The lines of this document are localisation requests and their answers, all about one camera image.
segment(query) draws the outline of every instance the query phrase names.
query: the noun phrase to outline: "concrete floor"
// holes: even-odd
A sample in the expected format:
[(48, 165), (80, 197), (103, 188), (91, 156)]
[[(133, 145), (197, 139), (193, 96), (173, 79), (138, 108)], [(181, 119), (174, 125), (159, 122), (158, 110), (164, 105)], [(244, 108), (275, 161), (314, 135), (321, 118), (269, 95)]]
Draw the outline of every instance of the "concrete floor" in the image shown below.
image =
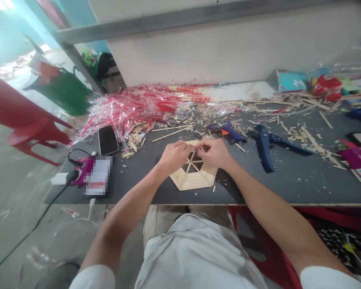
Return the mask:
[[(53, 51), (47, 58), (52, 63), (64, 63), (63, 66), (72, 71), (73, 63), (62, 51)], [(21, 81), (13, 81), (12, 85), (18, 85), (16, 88), (20, 89)], [(65, 118), (59, 108), (44, 96), (32, 91), (22, 93), (44, 109)], [(0, 125), (0, 214), (10, 210), (5, 218), (0, 219), (0, 262), (36, 225), (46, 208), (43, 202), (51, 186), (48, 180), (60, 170), (60, 167), (44, 163), (8, 146), (6, 142), (10, 133), (11, 129)], [(36, 145), (34, 151), (52, 161), (63, 163), (69, 150), (64, 145), (59, 145), (56, 149)], [(87, 221), (64, 226), (73, 219), (61, 211), (62, 207), (52, 205), (39, 227), (3, 262), (0, 266), (0, 288), (35, 288), (40, 279), (59, 261), (83, 260), (97, 228)], [(65, 207), (78, 212), (80, 217), (86, 218), (89, 213), (87, 205)], [(93, 208), (91, 219), (97, 227), (103, 221), (105, 209), (104, 205), (95, 205)], [(240, 231), (251, 237), (246, 224), (240, 226)], [(125, 242), (117, 275), (117, 288), (129, 289), (135, 285), (143, 263), (142, 232), (143, 221)], [(35, 248), (44, 254), (36, 254)], [(269, 280), (267, 283), (269, 288), (279, 288)]]

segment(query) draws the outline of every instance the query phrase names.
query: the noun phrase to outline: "red package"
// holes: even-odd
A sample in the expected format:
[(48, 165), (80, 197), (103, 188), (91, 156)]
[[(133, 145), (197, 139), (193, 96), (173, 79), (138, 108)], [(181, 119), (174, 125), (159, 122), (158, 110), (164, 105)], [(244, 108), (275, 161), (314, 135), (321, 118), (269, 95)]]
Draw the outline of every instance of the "red package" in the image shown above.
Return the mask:
[(342, 82), (332, 75), (322, 75), (313, 85), (314, 95), (325, 98), (327, 101), (337, 101), (341, 98)]

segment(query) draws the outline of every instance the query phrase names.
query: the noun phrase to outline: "metal beam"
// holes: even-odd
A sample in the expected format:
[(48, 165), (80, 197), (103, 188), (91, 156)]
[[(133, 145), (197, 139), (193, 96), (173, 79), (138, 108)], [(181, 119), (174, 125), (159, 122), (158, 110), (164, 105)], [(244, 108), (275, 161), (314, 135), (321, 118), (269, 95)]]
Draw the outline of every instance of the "metal beam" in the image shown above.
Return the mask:
[(80, 53), (77, 51), (74, 45), (63, 45), (61, 48), (72, 60), (73, 64), (77, 69), (83, 74), (84, 78), (92, 86), (92, 88), (99, 94), (105, 94), (105, 88), (102, 84), (92, 75), (88, 65), (85, 63), (84, 59), (81, 57)]
[(184, 26), (307, 8), (345, 0), (249, 0), (65, 29), (53, 34), (62, 45), (112, 39)]

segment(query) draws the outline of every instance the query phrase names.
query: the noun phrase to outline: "gray table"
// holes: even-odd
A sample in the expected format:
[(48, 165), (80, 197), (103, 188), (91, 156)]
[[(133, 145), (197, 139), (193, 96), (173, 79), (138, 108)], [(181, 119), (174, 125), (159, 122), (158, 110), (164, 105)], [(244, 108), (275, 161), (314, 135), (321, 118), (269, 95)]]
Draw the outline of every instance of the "gray table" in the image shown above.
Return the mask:
[[(313, 136), (320, 133), (323, 137), (318, 140), (326, 149), (336, 152), (337, 139), (345, 138), (350, 132), (361, 132), (361, 123), (345, 117), (345, 113), (338, 110), (331, 113), (327, 118), (334, 126), (329, 129), (318, 113), (318, 109), (311, 110), (307, 116), (294, 115), (283, 118), (286, 127), (297, 126), (297, 123), (306, 123), (308, 130)], [(251, 113), (243, 113), (238, 118), (243, 118), (244, 124), (249, 124), (248, 119), (257, 118)], [(287, 135), (280, 125), (270, 123), (271, 131), (283, 138)], [(97, 204), (117, 203), (138, 181), (140, 181), (152, 167), (158, 162), (168, 143), (175, 142), (179, 138), (184, 140), (195, 139), (192, 132), (183, 131), (164, 138), (157, 142), (151, 140), (173, 132), (163, 130), (149, 132), (144, 147), (130, 159), (123, 159), (120, 152), (116, 153), (113, 170), (113, 189), (107, 199), (97, 200)], [(248, 143), (242, 147), (247, 151), (243, 153), (236, 146), (227, 142), (228, 149), (235, 160), (250, 173), (254, 178), (262, 182), (268, 188), (276, 192), (288, 203), (294, 206), (360, 206), (361, 207), (361, 183), (350, 171), (332, 167), (327, 160), (321, 159), (318, 154), (304, 157), (275, 146), (271, 157), (275, 166), (275, 172), (265, 173), (258, 155), (255, 140), (248, 139)], [(99, 151), (98, 137), (88, 143), (79, 143), (75, 148), (81, 148), (89, 153)], [(72, 157), (81, 157), (81, 152), (72, 153)], [(65, 162), (61, 172), (72, 169), (69, 162)], [(168, 178), (159, 187), (153, 204), (211, 204), (211, 205), (242, 205), (244, 199), (234, 181), (223, 170), (219, 169), (215, 179), (216, 189), (204, 188), (189, 191), (178, 191), (173, 182)], [(60, 192), (62, 187), (54, 186), (49, 192), (45, 202), (49, 203)], [(83, 188), (69, 187), (55, 201), (58, 204), (87, 204), (89, 199), (83, 199)]]

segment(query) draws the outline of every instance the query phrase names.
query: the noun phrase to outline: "hand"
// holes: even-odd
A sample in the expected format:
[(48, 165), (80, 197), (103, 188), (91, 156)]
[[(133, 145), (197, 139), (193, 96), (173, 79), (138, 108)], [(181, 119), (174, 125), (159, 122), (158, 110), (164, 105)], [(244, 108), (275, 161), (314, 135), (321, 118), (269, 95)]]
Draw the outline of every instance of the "hand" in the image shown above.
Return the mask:
[(183, 140), (168, 144), (157, 166), (163, 174), (171, 175), (187, 162), (187, 157), (194, 150), (194, 146), (186, 144)]
[(205, 138), (195, 145), (195, 150), (199, 157), (225, 171), (235, 162), (222, 139)]

